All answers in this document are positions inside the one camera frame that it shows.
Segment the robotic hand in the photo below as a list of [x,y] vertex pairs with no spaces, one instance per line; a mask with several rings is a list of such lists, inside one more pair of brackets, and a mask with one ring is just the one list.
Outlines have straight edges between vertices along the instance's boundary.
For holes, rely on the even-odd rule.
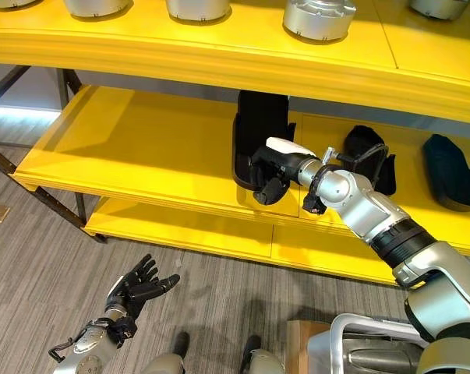
[[438,242],[402,208],[375,192],[370,181],[337,165],[341,159],[328,148],[323,160],[292,142],[269,138],[252,157],[251,175],[262,204],[276,203],[290,181],[309,189],[304,209],[334,209],[354,234],[372,247],[393,270],[396,281],[416,288],[405,311],[423,339],[419,372],[434,369],[470,370],[470,262],[446,242]]
[[[179,275],[160,280],[151,255],[143,259],[126,275],[120,277],[107,296],[104,316],[90,321],[75,338],[53,347],[49,355],[58,362],[55,374],[101,373],[115,352],[137,331],[136,319],[147,300],[171,290]],[[58,351],[74,345],[69,357]]]

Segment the yellow shelving unit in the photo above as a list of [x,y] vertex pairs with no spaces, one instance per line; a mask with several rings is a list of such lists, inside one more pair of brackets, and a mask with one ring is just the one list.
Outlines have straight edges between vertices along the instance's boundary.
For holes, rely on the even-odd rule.
[[113,198],[100,200],[86,231],[394,284],[390,268],[366,245],[315,231]]
[[234,0],[228,17],[198,26],[171,19],[163,0],[134,2],[123,14],[90,20],[71,17],[59,0],[44,0],[0,12],[0,63],[204,83],[470,122],[470,6],[462,19],[441,23],[407,10],[407,0],[356,0],[348,36],[323,44],[285,31],[285,3]]
[[[261,206],[233,182],[235,113],[235,104],[86,86],[13,177],[29,189],[67,189],[351,237],[333,212],[316,217],[301,210],[305,192],[296,185],[279,203]],[[446,210],[428,190],[420,149],[430,133],[300,113],[290,118],[298,124],[295,141],[317,153],[329,145],[340,149],[354,125],[372,126],[397,155],[394,199],[438,239],[470,255],[470,213]],[[470,162],[470,140],[454,141]]]

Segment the black cable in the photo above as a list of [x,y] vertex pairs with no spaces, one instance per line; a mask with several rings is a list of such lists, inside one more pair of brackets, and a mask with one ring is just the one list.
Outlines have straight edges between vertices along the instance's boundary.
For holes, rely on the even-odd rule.
[[380,151],[383,151],[383,156],[382,156],[380,162],[377,163],[375,172],[373,173],[373,177],[372,177],[372,180],[371,180],[372,187],[374,188],[375,184],[378,182],[380,170],[382,169],[383,163],[387,159],[387,154],[389,153],[389,147],[386,144],[382,144],[382,143],[375,144],[374,146],[369,148],[365,153],[361,154],[360,156],[358,156],[356,158],[350,157],[347,154],[339,153],[337,155],[337,160],[348,162],[348,163],[352,164],[352,170],[351,171],[355,172],[356,167],[358,166],[359,163],[363,162],[368,157],[371,157],[372,155],[374,155],[375,153],[380,152]]

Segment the black shoe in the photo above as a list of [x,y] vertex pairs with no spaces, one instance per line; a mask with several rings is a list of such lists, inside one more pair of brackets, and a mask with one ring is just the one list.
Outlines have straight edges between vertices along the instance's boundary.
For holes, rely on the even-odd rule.
[[255,349],[260,349],[262,347],[262,340],[258,335],[252,335],[247,339],[245,348],[243,349],[243,359],[242,366],[240,367],[240,374],[243,374],[243,371],[248,368],[250,361],[252,360],[252,351]]
[[186,357],[189,347],[189,334],[182,331],[178,333],[174,340],[174,350],[172,353],[180,355],[183,359]]

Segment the silver cylindrical object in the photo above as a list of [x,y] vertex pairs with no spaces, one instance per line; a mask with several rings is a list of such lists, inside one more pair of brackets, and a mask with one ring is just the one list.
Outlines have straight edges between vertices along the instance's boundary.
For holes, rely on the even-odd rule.
[[209,21],[229,12],[229,0],[167,0],[172,17],[189,21]]
[[0,0],[0,8],[15,8],[35,1],[36,0]]
[[424,16],[439,19],[457,19],[469,0],[411,0],[410,6]]
[[299,36],[331,41],[347,35],[355,12],[350,0],[288,0],[283,24]]
[[99,17],[116,13],[132,0],[64,0],[70,14],[78,17]]

